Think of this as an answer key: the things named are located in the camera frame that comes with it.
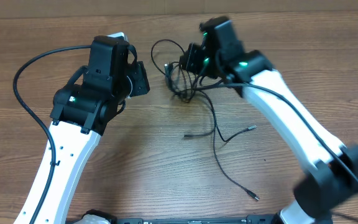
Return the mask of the black USB cable thick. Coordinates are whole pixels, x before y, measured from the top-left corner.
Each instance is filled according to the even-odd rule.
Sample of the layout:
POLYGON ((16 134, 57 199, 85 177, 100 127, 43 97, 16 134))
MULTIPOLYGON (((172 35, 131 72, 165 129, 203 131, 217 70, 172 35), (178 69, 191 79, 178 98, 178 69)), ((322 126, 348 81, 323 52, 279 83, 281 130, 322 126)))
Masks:
POLYGON ((206 78, 204 69, 197 75, 186 72, 179 62, 170 62, 164 65, 164 77, 167 88, 183 103, 190 103, 196 96, 208 96, 205 91, 224 87, 222 80, 210 85, 203 85, 206 78))

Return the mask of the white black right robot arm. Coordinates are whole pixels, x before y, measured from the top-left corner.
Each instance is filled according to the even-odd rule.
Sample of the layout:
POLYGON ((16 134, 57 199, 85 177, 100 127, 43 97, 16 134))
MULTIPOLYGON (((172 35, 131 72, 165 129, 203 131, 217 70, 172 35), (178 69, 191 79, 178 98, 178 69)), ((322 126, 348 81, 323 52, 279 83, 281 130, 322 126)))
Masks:
POLYGON ((189 45, 181 67, 235 89, 270 121, 305 173, 273 222, 331 223, 332 210, 358 193, 358 145, 345 145, 319 124, 265 55, 245 50, 230 18, 212 18, 200 31, 202 43, 189 45))

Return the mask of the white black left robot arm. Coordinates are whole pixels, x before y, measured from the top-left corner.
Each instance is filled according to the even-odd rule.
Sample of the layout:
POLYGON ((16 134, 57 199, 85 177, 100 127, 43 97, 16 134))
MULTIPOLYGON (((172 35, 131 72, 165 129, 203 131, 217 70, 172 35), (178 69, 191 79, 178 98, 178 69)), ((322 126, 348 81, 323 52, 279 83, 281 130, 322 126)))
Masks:
POLYGON ((16 223, 65 223, 79 179, 106 126, 126 107, 126 99, 149 92, 143 62, 127 36, 118 32, 96 36, 87 45, 89 62, 81 66, 53 97, 52 120, 46 126, 21 98, 20 74, 38 59, 69 50, 42 53, 16 72, 13 92, 21 106, 47 136, 40 167, 16 223))

